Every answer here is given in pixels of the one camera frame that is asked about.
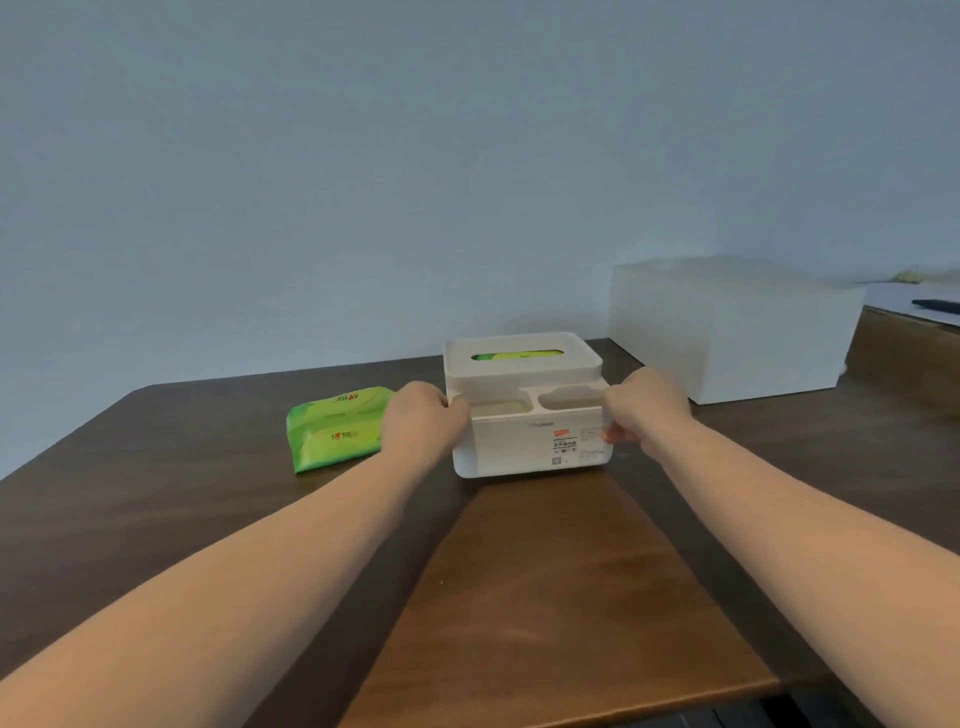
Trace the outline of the person's right forearm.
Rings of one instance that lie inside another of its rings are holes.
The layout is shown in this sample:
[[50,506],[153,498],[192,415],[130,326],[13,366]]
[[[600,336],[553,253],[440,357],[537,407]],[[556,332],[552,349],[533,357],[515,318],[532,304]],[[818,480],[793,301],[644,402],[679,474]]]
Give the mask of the person's right forearm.
[[693,418],[642,435],[677,490],[888,728],[960,728],[960,556]]

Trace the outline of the person's right hand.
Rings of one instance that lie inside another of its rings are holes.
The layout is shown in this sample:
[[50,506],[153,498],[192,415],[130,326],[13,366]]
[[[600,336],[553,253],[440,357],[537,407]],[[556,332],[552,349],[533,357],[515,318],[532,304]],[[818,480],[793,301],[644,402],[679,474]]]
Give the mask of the person's right hand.
[[617,423],[638,437],[637,445],[654,458],[676,446],[697,427],[690,402],[674,377],[644,367],[611,385],[602,395],[603,427]]

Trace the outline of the large white box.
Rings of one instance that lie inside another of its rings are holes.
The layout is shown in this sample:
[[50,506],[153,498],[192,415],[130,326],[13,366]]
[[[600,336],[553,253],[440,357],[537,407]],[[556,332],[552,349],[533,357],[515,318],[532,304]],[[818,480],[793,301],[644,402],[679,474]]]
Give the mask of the large white box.
[[712,405],[834,388],[864,307],[863,286],[737,256],[614,267],[608,337]]

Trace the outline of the person's left hand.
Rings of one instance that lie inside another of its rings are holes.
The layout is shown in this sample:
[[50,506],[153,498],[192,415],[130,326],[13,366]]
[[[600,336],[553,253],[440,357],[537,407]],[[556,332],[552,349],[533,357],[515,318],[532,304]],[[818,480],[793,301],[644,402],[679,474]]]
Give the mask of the person's left hand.
[[429,473],[450,457],[463,439],[469,418],[445,418],[433,384],[412,381],[391,398],[381,420],[381,452],[391,465],[412,479]]

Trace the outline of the white tissue box organizer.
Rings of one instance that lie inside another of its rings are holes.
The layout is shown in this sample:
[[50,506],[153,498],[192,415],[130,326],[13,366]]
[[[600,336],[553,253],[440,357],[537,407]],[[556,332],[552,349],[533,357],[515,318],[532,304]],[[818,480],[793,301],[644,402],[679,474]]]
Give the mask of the white tissue box organizer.
[[[562,350],[563,355],[474,361],[472,355]],[[467,480],[606,465],[601,356],[572,332],[465,338],[445,343],[446,394],[463,397],[470,423],[452,452]]]

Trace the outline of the person's left forearm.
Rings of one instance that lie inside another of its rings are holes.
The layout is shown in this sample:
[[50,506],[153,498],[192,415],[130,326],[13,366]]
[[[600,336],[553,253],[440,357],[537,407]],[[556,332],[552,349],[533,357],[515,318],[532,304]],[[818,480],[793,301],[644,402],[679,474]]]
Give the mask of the person's left forearm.
[[412,491],[452,449],[425,433],[215,542],[0,682],[0,728],[237,728],[304,652]]

